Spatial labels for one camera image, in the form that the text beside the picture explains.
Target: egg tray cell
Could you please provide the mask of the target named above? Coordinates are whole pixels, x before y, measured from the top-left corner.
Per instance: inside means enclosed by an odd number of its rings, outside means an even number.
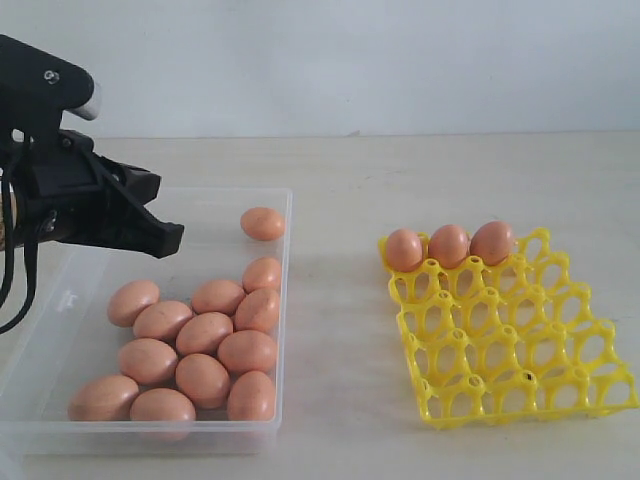
[[[428,236],[419,235],[428,249]],[[389,267],[387,237],[380,239],[425,423],[445,429],[640,407],[634,377],[614,349],[614,324],[594,317],[589,285],[570,280],[569,257],[551,251],[550,239],[538,228],[493,267],[476,256],[450,270],[426,259],[410,273]],[[529,261],[534,243],[540,250]],[[579,308],[569,312],[569,304]],[[599,353],[587,358],[593,341]]]

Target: plastic egg tray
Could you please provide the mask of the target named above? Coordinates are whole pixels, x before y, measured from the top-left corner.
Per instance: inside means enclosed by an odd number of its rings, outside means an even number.
[[[428,236],[420,237],[428,248]],[[634,377],[614,349],[614,324],[594,317],[589,285],[570,280],[569,257],[552,251],[550,239],[538,228],[494,267],[476,256],[451,270],[426,259],[410,273],[389,267],[387,238],[380,239],[424,422],[444,429],[640,406]],[[535,256],[533,243],[540,244]],[[575,312],[570,303],[579,305]],[[602,346],[587,358],[593,340]],[[622,396],[611,398],[614,390]]]

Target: egg in tray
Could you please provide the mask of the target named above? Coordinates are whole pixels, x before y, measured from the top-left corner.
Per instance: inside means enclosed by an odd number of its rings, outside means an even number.
[[[598,417],[640,406],[614,349],[614,324],[592,314],[589,285],[570,279],[568,255],[550,240],[545,228],[516,239],[497,221],[473,237],[445,225],[431,238],[400,229],[379,240],[425,423]]]

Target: egg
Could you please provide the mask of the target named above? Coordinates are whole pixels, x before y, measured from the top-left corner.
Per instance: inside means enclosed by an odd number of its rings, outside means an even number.
[[[276,389],[262,372],[242,375],[231,387],[227,416],[232,421],[268,421],[275,414]]]
[[[284,235],[284,217],[273,208],[250,208],[240,217],[240,226],[244,233],[254,240],[268,242]]]
[[[203,313],[189,320],[176,338],[181,355],[207,353],[213,355],[220,342],[233,333],[233,322],[224,313]]]
[[[118,327],[131,327],[142,311],[160,299],[151,280],[135,280],[120,287],[109,300],[107,318]]]
[[[187,355],[176,368],[176,384],[196,407],[218,408],[227,401],[231,380],[218,360],[202,353]]]
[[[262,257],[251,262],[242,275],[245,292],[251,293],[259,288],[280,289],[282,265],[277,258]]]
[[[385,258],[389,266],[398,272],[412,272],[424,260],[420,237],[408,228],[396,230],[385,245]]]
[[[138,338],[118,352],[118,366],[123,375],[140,385],[157,385],[173,377],[178,354],[164,342],[154,338]]]
[[[129,418],[131,404],[140,393],[138,384],[124,375],[105,375],[78,390],[69,402],[69,420],[107,422]]]
[[[231,280],[217,279],[201,285],[191,298],[196,313],[220,312],[233,315],[246,293]]]
[[[184,394],[169,388],[154,388],[141,393],[131,405],[134,422],[184,422],[196,418],[196,409]],[[162,441],[179,441],[189,435],[188,429],[173,432],[144,432],[144,437]]]
[[[251,292],[238,305],[236,330],[258,330],[268,333],[280,319],[280,295],[272,288]]]
[[[458,225],[444,225],[433,232],[427,252],[442,268],[456,268],[469,256],[469,236]]]
[[[485,265],[494,266],[507,259],[515,243],[511,225],[494,221],[485,223],[473,235],[469,252],[480,257]]]
[[[155,338],[170,342],[180,329],[193,318],[191,308],[176,300],[165,300],[142,311],[133,324],[137,338]]]
[[[241,330],[225,338],[218,348],[218,359],[231,373],[251,370],[269,372],[276,364],[278,346],[257,330]]]

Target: white wall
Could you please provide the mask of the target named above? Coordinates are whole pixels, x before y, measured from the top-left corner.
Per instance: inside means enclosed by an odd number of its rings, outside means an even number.
[[[640,128],[640,0],[0,0],[99,136]]]

